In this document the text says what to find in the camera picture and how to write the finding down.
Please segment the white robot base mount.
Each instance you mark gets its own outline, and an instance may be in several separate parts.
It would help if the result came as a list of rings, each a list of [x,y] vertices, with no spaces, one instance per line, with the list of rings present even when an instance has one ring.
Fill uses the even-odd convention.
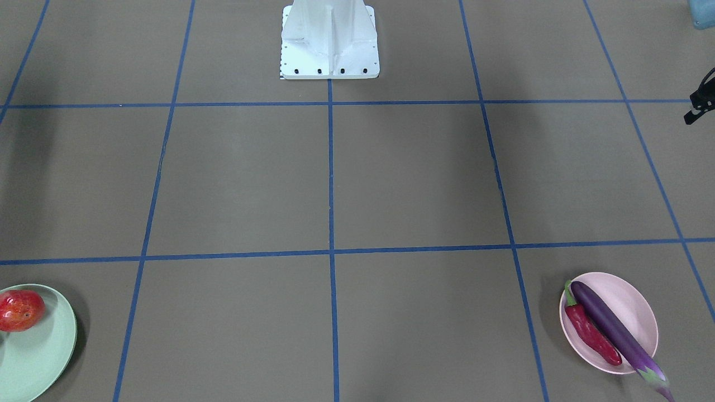
[[[283,8],[279,76],[286,80],[375,79],[375,10],[363,1],[294,1]]]

